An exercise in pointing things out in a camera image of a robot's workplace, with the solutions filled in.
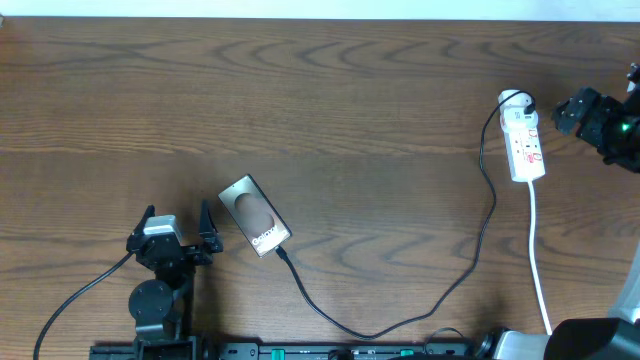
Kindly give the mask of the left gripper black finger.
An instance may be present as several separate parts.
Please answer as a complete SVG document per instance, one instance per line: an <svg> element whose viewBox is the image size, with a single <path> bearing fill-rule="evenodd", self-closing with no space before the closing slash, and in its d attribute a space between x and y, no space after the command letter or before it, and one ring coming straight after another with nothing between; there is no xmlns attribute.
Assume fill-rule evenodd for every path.
<svg viewBox="0 0 640 360"><path fill-rule="evenodd" d="M154 217L154 216L155 216L155 207L153 205L148 205L147 208L144 211L144 214L143 214L141 220L139 221L139 223L136 225L136 227L132 231L132 233L130 235L130 238L131 239L138 239L138 238L142 237L144 235L144 228L145 228L147 220L150 217Z"/></svg>
<svg viewBox="0 0 640 360"><path fill-rule="evenodd" d="M201 214L199 220L199 235L201 239L210 245L217 245L218 231L211 218L209 204L207 200L203 200L201 203Z"/></svg>

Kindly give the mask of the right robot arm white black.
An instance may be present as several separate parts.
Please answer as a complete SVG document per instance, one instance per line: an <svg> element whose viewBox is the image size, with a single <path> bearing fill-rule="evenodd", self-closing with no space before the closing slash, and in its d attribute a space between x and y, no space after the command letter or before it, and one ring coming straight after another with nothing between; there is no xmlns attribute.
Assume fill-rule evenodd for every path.
<svg viewBox="0 0 640 360"><path fill-rule="evenodd" d="M555 128L574 133L603 157L606 165L639 172L639 82L631 80L629 97L619 102L585 87L553 110ZM639 357L639 255L635 254L625 284L605 318L569 319L557 327L544 300L536 261L536 194L534 181L545 174L533 97L522 90L505 90L497 111L504 134L511 178L529 190L528 256L545 333L527 335L514 330L488 334L476 359L591 359Z"/></svg>

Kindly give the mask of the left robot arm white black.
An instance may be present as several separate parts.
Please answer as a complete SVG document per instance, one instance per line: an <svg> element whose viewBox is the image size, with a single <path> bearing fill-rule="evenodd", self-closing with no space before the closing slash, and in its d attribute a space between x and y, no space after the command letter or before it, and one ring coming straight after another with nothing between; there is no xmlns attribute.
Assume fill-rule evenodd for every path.
<svg viewBox="0 0 640 360"><path fill-rule="evenodd" d="M223 251L207 201L201 204L199 235L201 243L183 245L176 217L157 216L150 205L128 237L126 250L155 275L140 283L129 297L137 359L210 357L207 340L191 333L196 268L210 265L213 255Z"/></svg>

